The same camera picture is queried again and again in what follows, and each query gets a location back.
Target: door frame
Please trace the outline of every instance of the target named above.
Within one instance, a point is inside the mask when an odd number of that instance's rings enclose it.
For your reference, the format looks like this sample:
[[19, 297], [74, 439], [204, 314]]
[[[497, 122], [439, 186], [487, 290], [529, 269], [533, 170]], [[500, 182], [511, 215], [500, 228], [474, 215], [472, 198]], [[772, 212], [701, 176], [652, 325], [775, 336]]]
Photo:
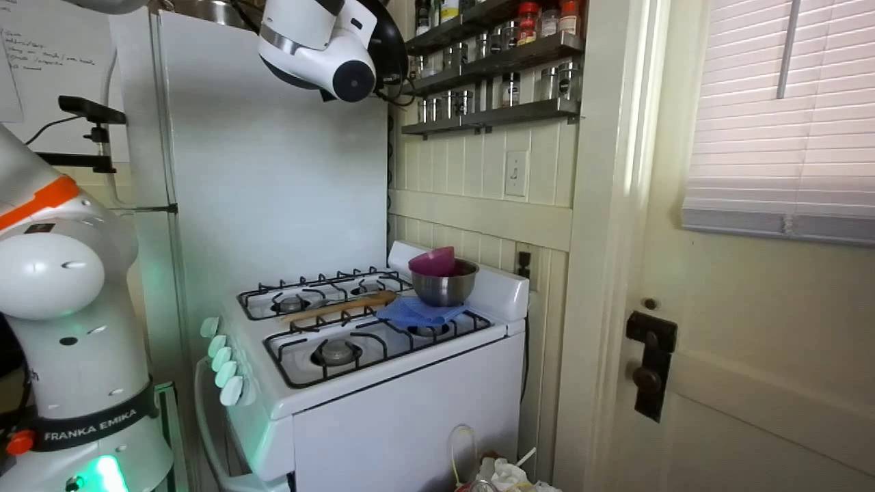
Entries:
[[671, 0], [592, 0], [552, 481], [611, 489], [631, 282], [649, 219]]

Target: white gas stove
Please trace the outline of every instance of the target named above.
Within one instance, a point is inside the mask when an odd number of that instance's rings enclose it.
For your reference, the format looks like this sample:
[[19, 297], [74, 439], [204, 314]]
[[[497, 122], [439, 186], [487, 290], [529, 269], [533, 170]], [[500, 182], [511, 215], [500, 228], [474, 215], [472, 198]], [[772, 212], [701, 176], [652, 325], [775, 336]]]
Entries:
[[[383, 320], [414, 295], [388, 267], [261, 283], [208, 316], [201, 432], [225, 489], [450, 489], [481, 454], [518, 457], [529, 282], [481, 267], [465, 308], [430, 325]], [[216, 457], [221, 401], [249, 472]]]

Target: burner grate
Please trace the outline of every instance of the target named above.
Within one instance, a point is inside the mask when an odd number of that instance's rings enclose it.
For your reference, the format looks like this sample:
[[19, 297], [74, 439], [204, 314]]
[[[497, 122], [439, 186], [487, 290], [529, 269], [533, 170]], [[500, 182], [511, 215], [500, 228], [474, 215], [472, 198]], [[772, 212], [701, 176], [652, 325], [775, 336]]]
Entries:
[[249, 320], [272, 320], [286, 314], [306, 314], [335, 302], [347, 302], [374, 291], [407, 291], [411, 283], [399, 269], [368, 267], [340, 269], [335, 276], [302, 276], [298, 282], [257, 283], [238, 295], [238, 302]]
[[[354, 375], [358, 369], [369, 369], [387, 361], [405, 358], [420, 349], [439, 346], [451, 339], [472, 336], [476, 330], [489, 328], [492, 323], [481, 314], [463, 310], [450, 325], [433, 325], [433, 328], [399, 328], [388, 320], [381, 320], [374, 314], [350, 314], [342, 325], [358, 323], [357, 328], [335, 336], [335, 339], [309, 339], [298, 330], [273, 332], [264, 343], [280, 369], [281, 379], [291, 387], [309, 387], [320, 386], [344, 375]], [[347, 364], [320, 364], [316, 351], [320, 351], [327, 343], [354, 343], [362, 351], [357, 351]]]

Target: green light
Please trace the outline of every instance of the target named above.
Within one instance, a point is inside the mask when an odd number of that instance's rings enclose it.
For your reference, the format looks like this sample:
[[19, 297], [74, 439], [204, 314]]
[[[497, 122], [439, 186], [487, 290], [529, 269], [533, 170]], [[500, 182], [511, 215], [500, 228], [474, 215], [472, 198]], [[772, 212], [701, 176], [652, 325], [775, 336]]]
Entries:
[[130, 492], [119, 457], [98, 457], [70, 484], [74, 492]]
[[98, 472], [105, 492], [130, 492], [116, 457], [98, 457]]

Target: window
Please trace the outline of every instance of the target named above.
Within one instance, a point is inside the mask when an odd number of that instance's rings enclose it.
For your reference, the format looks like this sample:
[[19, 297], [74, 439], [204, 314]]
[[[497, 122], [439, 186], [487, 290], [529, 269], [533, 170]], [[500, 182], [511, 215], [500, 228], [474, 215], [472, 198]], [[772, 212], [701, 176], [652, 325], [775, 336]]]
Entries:
[[712, 0], [683, 227], [875, 246], [875, 0]]

